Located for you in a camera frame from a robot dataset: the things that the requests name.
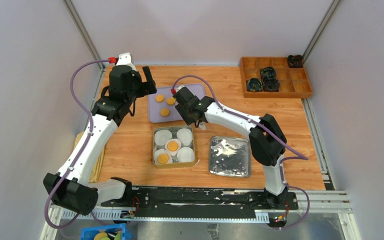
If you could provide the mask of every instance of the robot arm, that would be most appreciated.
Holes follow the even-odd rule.
[[[100,99],[95,103],[91,113],[94,122],[93,131],[86,128],[79,143],[74,148],[64,165],[56,174],[48,173],[43,184],[48,194],[61,179],[61,175],[70,170],[61,186],[52,196],[55,205],[76,213],[87,215],[102,202],[115,200],[120,203],[131,200],[132,183],[122,178],[113,177],[107,182],[89,184],[89,176],[99,154],[123,118],[130,113],[134,115],[135,101],[157,92],[155,81],[149,67],[143,67],[146,81],[132,64],[130,53],[120,54],[116,65],[109,73],[109,86],[104,87]],[[74,157],[81,150],[88,133],[93,132],[87,147],[83,149],[74,167],[70,167]]]
[[[222,104],[222,108],[220,108],[213,98],[204,96],[202,99],[198,99],[184,86],[178,87],[173,97],[178,103],[176,110],[187,125],[197,122],[200,125],[202,123],[218,124],[249,139],[252,156],[262,164],[264,169],[265,190],[276,199],[276,202],[282,201],[288,191],[282,182],[279,167],[285,148],[251,121],[254,120],[264,125],[286,143],[286,137],[273,116],[269,114],[263,117],[249,115]],[[226,110],[246,116],[250,120],[227,113]]]

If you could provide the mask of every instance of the wooden organizer tray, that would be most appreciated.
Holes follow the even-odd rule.
[[[279,91],[247,91],[247,81],[261,79],[260,69],[273,67],[280,82]],[[307,99],[313,94],[306,69],[289,68],[286,57],[248,57],[240,58],[242,91],[245,98],[285,98]]]

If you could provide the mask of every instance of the yellow round object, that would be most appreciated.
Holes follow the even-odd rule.
[[[103,238],[106,238],[108,237],[108,234],[106,232],[100,232],[98,233],[94,238],[93,240],[101,240]]]
[[[176,103],[176,100],[175,100],[175,98],[174,97],[169,97],[169,98],[167,98],[167,104],[168,105],[174,105]]]
[[[176,151],[179,148],[179,145],[178,145],[177,142],[171,141],[171,142],[169,142],[167,144],[167,148],[168,148],[169,151],[174,152],[174,151]]]
[[[161,111],[159,111],[159,114],[163,117],[167,117],[170,114],[170,110],[168,108],[163,108]]]
[[[158,103],[162,103],[164,101],[164,95],[158,94],[157,96],[155,96],[155,101],[157,101]]]
[[[168,161],[169,161],[169,155],[163,153],[163,154],[160,154],[156,160],[160,163],[160,164],[166,164]]]

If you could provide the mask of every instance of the gray floor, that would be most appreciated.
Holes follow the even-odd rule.
[[[299,220],[298,214],[290,213],[288,222]],[[76,220],[63,230],[63,234],[80,239],[82,228],[97,226],[93,220]],[[344,240],[337,214],[311,213],[297,227],[280,232],[256,223],[202,223],[202,222],[131,222],[127,228],[136,240]],[[70,239],[58,231],[56,240]]]

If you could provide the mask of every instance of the blue plastic container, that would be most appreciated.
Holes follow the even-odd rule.
[[[105,226],[85,227],[81,230],[81,240],[94,240],[94,237],[99,233],[117,233],[118,231],[121,231],[121,240],[132,239],[132,234],[129,230],[127,230],[126,224],[120,223]]]

